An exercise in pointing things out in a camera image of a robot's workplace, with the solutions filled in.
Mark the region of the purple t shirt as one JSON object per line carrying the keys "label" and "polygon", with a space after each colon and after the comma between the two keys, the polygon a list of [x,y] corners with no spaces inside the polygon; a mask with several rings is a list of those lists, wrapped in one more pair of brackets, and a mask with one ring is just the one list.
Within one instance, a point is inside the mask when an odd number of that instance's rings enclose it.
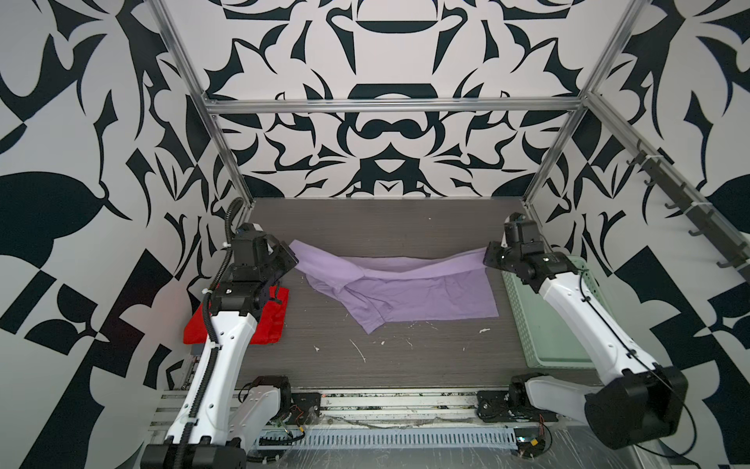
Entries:
{"label": "purple t shirt", "polygon": [[296,269],[371,334],[387,322],[496,318],[482,248],[443,259],[342,257],[295,240]]}

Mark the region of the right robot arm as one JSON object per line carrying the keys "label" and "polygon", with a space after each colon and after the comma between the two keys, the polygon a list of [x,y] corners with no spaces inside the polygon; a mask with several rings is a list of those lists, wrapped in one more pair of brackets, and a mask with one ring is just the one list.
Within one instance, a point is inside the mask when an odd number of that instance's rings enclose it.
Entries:
{"label": "right robot arm", "polygon": [[490,242],[484,265],[514,275],[550,305],[580,342],[601,381],[587,387],[550,375],[516,376],[509,408],[535,408],[585,423],[610,449],[642,447],[674,435],[690,416],[687,377],[664,367],[615,322],[585,283],[582,270],[546,248],[538,225],[521,213]]}

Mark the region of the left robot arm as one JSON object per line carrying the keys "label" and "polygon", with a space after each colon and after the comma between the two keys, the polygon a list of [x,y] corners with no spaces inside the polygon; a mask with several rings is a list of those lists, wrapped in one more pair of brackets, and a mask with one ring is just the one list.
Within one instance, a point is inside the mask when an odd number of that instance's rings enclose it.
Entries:
{"label": "left robot arm", "polygon": [[264,427],[289,407],[288,381],[264,378],[238,412],[230,410],[246,350],[279,281],[298,260],[256,224],[241,225],[227,247],[230,264],[205,291],[207,337],[187,397],[160,444],[146,446],[143,468],[244,468]]}

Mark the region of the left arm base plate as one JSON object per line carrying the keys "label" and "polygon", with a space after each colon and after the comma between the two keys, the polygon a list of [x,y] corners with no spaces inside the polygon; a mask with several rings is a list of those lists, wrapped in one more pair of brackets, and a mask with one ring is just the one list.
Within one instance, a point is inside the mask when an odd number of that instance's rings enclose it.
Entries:
{"label": "left arm base plate", "polygon": [[320,417],[322,394],[318,392],[293,392],[283,396],[279,412],[271,423],[303,426]]}

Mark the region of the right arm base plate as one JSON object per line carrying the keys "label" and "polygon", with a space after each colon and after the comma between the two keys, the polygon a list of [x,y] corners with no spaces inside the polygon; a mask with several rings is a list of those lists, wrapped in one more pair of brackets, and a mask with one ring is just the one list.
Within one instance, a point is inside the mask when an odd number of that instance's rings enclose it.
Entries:
{"label": "right arm base plate", "polygon": [[476,415],[484,423],[558,422],[549,410],[527,404],[514,404],[508,391],[482,390],[477,393]]}

